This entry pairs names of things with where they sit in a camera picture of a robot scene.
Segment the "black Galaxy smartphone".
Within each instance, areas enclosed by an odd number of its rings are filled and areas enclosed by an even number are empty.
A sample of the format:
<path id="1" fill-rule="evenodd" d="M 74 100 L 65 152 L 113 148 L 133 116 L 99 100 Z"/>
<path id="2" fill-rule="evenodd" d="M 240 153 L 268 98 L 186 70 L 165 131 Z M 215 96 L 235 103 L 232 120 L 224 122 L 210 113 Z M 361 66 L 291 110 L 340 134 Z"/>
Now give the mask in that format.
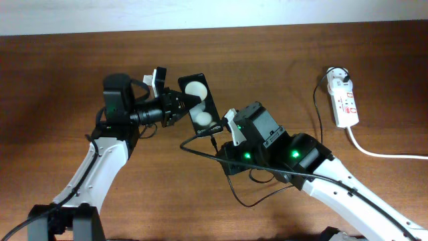
<path id="1" fill-rule="evenodd" d="M 221 118 L 205 75 L 199 73 L 183 76 L 178 79 L 178 84 L 185 94 L 198 96 L 201 99 L 201 102 L 189 111 L 195 134 L 198 135 L 206 129 L 211 129 L 212 135 L 222 132 L 223 127 L 217 126 L 221 122 Z"/>

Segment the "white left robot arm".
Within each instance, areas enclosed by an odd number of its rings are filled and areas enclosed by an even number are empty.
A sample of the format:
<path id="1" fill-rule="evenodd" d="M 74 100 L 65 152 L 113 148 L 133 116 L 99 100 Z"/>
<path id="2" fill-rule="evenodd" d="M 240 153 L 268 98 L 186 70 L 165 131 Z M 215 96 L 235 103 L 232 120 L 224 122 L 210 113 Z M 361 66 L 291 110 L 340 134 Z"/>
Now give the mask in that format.
<path id="1" fill-rule="evenodd" d="M 87 137 L 89 149 L 82 164 L 50 205 L 35 205 L 27 226 L 28 240 L 55 240 L 67 229 L 74 240 L 105 240 L 100 220 L 103 201 L 120 169 L 130 159 L 141 126 L 173 125 L 194 106 L 199 96 L 163 88 L 156 98 L 136 98 L 134 85 L 148 86 L 127 74 L 112 74 L 103 81 L 104 108 Z"/>

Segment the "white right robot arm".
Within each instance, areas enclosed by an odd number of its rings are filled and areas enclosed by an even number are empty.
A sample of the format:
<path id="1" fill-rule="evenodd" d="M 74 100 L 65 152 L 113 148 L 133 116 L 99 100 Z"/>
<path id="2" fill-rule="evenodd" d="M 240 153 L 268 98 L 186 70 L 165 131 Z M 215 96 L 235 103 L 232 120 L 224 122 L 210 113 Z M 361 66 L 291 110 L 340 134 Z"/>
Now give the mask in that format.
<path id="1" fill-rule="evenodd" d="M 261 103 L 228 110 L 223 124 L 232 136 L 218 153 L 227 175 L 266 170 L 327 205 L 367 240 L 427 239 L 427 229 L 365 187 L 330 149 L 306 133 L 289 135 Z"/>

